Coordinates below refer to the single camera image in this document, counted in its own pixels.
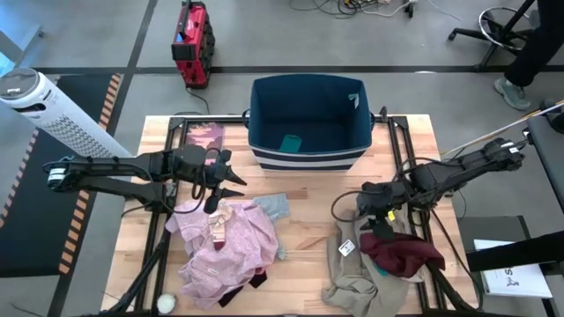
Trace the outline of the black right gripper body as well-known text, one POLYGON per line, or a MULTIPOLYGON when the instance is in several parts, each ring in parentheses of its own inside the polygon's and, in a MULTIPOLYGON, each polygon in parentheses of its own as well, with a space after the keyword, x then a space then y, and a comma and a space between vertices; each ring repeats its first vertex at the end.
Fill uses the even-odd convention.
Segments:
POLYGON ((374 216, 378 220, 384 220, 390 211, 401 209, 411 195, 411 186, 402 181, 367 181, 362 184, 356 203, 361 216, 374 216))

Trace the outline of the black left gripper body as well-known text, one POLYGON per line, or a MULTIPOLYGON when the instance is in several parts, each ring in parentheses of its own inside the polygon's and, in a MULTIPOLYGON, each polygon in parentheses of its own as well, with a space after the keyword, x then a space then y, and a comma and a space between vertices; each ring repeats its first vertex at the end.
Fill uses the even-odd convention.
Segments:
POLYGON ((174 150, 174 178, 193 184, 192 195, 197 205, 191 210, 181 211, 174 208, 176 214, 189 214, 196 211, 202 202, 204 212, 211 215, 219 206, 222 189, 219 184, 227 177, 227 162, 232 153, 229 150, 204 147, 194 144, 184 145, 174 150))

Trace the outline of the maroon garment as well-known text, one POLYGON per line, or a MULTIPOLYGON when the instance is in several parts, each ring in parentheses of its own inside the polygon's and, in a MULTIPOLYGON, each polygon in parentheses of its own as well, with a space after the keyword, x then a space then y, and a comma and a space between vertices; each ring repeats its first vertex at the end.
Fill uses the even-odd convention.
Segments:
POLYGON ((360 251, 367 254, 378 268, 396 277, 413 277, 428 263, 445 270, 442 254, 433 244, 414 235, 396 233, 392 240, 385 240, 373 233, 362 233, 360 251))

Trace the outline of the pink patterned shirt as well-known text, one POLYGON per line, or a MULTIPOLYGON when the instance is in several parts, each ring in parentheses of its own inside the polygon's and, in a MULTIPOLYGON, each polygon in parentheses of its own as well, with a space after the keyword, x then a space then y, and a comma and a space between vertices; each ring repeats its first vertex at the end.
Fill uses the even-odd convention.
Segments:
MULTIPOLYGON (((179 270, 183 280, 180 293, 191 298, 194 306, 209 309, 227 292, 244 286, 258 269, 274 263, 255 224, 252 202, 231 203, 234 212, 226 223, 226 244, 215 251, 208 227, 208 217, 198 208, 189 214, 176 214, 166 228, 183 239, 189 260, 179 270)), ((194 208, 193 203, 176 207, 181 211, 194 208)))

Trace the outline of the khaki pants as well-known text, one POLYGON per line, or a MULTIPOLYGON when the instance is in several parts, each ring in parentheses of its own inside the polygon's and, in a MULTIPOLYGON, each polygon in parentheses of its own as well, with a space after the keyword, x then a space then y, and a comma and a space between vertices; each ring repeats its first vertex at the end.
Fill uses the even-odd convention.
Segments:
POLYGON ((376 271, 375 263, 360 251, 359 221, 337 221, 335 226, 336 231, 327 239, 330 286, 322 290, 322 301, 343 308, 353 317, 395 317, 414 283, 376 271), (344 257, 338 247, 346 240, 356 248, 344 257))

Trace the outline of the teal rolled cloth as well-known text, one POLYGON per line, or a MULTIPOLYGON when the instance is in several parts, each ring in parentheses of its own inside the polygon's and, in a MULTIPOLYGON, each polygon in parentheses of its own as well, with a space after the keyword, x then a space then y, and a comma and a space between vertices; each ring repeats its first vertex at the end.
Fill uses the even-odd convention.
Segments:
POLYGON ((302 139, 296 135, 284 135, 278 150, 286 153, 298 153, 300 151, 302 139))

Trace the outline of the black pants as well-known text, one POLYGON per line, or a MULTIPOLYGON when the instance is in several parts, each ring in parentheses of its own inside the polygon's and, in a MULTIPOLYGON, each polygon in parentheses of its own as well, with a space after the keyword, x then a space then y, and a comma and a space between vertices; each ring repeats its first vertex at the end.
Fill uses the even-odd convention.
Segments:
MULTIPOLYGON (((254 276, 248 281, 248 284, 250 284, 253 288, 258 288, 261 284, 263 284, 266 280, 267 280, 267 274, 266 274, 266 270, 265 269, 258 269, 256 271, 256 273, 254 274, 254 276)), ((221 307, 225 307, 227 306, 233 299, 234 297, 241 292, 243 289, 242 286, 233 289, 230 292, 227 292, 223 295, 223 297, 218 301, 219 305, 221 307)))

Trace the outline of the long wooden stick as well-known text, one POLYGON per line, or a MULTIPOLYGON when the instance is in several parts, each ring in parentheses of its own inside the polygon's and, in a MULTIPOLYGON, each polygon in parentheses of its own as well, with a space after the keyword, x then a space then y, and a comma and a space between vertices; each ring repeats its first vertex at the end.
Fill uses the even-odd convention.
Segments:
POLYGON ((471 140, 471 141, 469 141, 465 144, 459 145, 459 146, 457 146, 453 149, 447 150, 447 151, 442 151, 442 152, 440 152, 440 156, 448 155, 453 151, 463 151, 464 149, 466 149, 470 146, 473 146, 474 144, 478 144, 480 142, 489 140, 489 139, 493 138, 494 136, 498 136, 499 134, 507 131, 508 129, 511 129, 511 128, 515 127, 516 125, 521 124, 522 122, 526 122, 528 119, 530 119, 532 117, 539 116, 539 115, 542 115, 542 114, 547 114, 547 113, 554 111, 554 110, 556 110, 556 109, 558 109, 562 106, 564 106, 564 100, 560 100, 560 101, 556 102, 553 106, 550 106, 549 108, 547 108, 545 110, 536 110, 536 111, 534 111, 530 114, 523 116, 522 118, 520 118, 520 119, 518 119, 514 122, 511 122, 510 124, 508 124, 506 126, 503 126, 503 127, 499 128, 497 130, 494 130, 494 131, 489 132, 489 133, 487 133, 483 136, 480 136, 476 139, 473 139, 473 140, 471 140))

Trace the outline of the red portable device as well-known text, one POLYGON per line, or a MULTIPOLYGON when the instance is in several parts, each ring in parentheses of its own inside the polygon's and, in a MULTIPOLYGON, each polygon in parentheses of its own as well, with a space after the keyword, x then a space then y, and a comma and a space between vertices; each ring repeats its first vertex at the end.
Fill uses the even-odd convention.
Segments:
POLYGON ((214 46, 215 36, 205 4, 183 0, 171 53, 187 88, 208 86, 214 46))

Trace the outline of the black flat beam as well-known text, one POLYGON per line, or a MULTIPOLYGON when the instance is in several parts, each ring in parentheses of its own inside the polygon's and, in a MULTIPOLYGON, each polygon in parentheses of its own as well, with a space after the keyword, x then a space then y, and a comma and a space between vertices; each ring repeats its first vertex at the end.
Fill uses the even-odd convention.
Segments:
POLYGON ((564 262, 564 231, 466 255, 471 271, 505 269, 529 264, 564 262))

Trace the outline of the white printed paper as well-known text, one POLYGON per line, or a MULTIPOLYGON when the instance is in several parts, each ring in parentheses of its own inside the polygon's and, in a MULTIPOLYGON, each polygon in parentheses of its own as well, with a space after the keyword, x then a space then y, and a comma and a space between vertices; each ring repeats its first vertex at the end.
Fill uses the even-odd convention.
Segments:
POLYGON ((480 272, 487 295, 551 299, 552 292, 538 264, 480 272))

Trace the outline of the white tower fan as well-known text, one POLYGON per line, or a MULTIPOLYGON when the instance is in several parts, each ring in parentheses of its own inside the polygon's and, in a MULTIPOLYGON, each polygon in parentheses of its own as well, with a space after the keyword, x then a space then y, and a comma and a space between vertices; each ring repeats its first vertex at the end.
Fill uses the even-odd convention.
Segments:
POLYGON ((36 70, 18 68, 0 77, 0 101, 80 156, 131 156, 60 88, 36 70))

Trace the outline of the black mat with striped edge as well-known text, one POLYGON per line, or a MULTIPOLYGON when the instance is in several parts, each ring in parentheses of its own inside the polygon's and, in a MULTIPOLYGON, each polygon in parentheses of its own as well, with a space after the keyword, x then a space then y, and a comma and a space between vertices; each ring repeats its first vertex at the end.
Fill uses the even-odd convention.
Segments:
MULTIPOLYGON (((120 81, 117 74, 69 75, 53 83, 107 132, 120 81)), ((43 171, 48 162, 80 155, 34 127, 0 207, 0 278, 68 274, 89 218, 89 192, 56 193, 43 171)))

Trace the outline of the black office stool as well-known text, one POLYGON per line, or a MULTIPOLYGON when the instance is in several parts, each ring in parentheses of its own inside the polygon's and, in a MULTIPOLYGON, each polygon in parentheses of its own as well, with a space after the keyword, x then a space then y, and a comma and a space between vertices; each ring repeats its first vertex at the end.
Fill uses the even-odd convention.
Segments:
POLYGON ((528 14, 528 10, 535 2, 536 0, 524 0, 518 9, 506 6, 494 6, 485 9, 478 16, 477 30, 454 28, 448 36, 448 41, 453 41, 458 35, 461 35, 488 42, 489 49, 481 61, 471 66, 473 72, 486 72, 489 70, 488 63, 498 49, 507 51, 514 56, 517 56, 523 50, 538 24, 538 11, 533 10, 528 14), (512 16, 507 23, 502 24, 495 19, 494 13, 496 11, 511 12, 512 16))

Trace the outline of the person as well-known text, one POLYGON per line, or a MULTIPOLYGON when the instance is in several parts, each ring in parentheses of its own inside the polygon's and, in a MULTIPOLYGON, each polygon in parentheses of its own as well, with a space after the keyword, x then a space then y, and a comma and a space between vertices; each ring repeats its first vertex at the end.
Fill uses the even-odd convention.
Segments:
POLYGON ((531 105, 524 88, 564 45, 564 0, 538 0, 538 14, 540 25, 504 75, 493 83, 506 103, 519 111, 531 105))

